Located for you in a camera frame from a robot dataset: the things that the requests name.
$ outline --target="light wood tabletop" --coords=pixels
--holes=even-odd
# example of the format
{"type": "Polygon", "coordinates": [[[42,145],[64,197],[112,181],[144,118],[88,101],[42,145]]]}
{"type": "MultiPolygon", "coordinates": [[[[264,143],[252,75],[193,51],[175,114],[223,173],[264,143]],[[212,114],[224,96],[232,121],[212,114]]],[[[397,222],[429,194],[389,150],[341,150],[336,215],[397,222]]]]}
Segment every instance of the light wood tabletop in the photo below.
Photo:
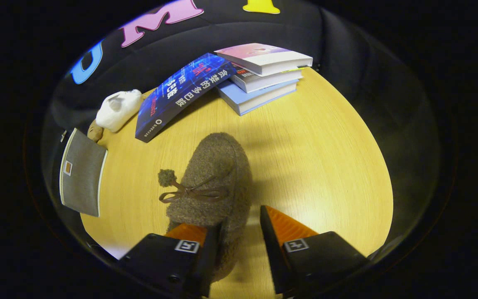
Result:
{"type": "Polygon", "coordinates": [[[335,231],[364,256],[387,237],[393,194],[387,166],[351,104],[311,68],[297,91],[238,116],[214,89],[178,115],[149,143],[134,138],[137,116],[98,144],[108,149],[100,186],[100,218],[81,215],[88,234],[120,258],[148,233],[165,234],[168,218],[160,169],[180,181],[199,142],[227,132],[250,161],[253,206],[239,261],[211,285],[211,298],[279,298],[259,225],[268,205],[324,233],[335,231]]]}

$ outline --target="white mouse plush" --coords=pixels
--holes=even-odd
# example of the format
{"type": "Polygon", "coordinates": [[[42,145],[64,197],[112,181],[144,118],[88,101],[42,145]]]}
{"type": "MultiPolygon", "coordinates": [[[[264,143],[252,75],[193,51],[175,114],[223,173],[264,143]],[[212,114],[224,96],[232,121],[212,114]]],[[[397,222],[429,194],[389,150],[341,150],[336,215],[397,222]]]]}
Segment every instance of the white mouse plush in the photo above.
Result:
{"type": "Polygon", "coordinates": [[[139,111],[141,91],[119,91],[105,98],[101,109],[97,112],[97,125],[117,132],[135,113],[139,111]]]}

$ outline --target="light blue book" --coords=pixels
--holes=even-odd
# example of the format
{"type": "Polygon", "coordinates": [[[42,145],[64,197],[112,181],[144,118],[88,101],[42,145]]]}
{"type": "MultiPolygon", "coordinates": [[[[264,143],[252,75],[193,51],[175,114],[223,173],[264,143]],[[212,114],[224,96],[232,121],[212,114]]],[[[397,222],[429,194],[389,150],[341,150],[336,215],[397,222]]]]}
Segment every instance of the light blue book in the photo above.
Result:
{"type": "Polygon", "coordinates": [[[272,102],[277,98],[296,91],[298,80],[291,80],[284,83],[265,87],[258,91],[245,93],[235,83],[226,80],[217,85],[217,90],[222,99],[238,114],[244,115],[251,110],[259,108],[264,104],[272,102]]]}

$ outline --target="stuffed animal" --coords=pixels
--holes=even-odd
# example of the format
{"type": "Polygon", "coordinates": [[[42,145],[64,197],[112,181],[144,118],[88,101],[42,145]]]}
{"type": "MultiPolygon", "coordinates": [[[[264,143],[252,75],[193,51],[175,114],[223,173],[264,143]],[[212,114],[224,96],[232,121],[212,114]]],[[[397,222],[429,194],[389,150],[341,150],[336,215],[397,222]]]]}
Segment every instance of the stuffed animal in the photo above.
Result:
{"type": "Polygon", "coordinates": [[[138,89],[114,93],[105,98],[95,121],[99,127],[117,132],[138,112],[142,102],[138,89]]]}
{"type": "Polygon", "coordinates": [[[226,277],[237,260],[251,205],[252,174],[241,145],[229,134],[210,134],[193,153],[181,184],[169,169],[160,171],[158,182],[178,188],[160,196],[161,202],[170,203],[167,231],[181,223],[200,227],[222,223],[212,281],[226,277]]]}

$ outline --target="blue book cover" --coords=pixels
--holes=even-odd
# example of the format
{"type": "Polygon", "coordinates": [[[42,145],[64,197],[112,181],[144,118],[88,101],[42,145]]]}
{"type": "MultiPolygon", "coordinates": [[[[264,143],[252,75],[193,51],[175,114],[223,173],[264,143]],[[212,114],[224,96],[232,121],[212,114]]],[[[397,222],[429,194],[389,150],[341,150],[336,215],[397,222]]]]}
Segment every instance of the blue book cover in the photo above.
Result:
{"type": "Polygon", "coordinates": [[[135,137],[149,142],[198,97],[235,74],[231,62],[206,53],[160,84],[141,104],[135,137]]]}
{"type": "Polygon", "coordinates": [[[244,115],[277,98],[296,91],[298,79],[262,88],[251,93],[245,93],[231,80],[226,80],[217,86],[222,99],[239,115],[244,115]]]}

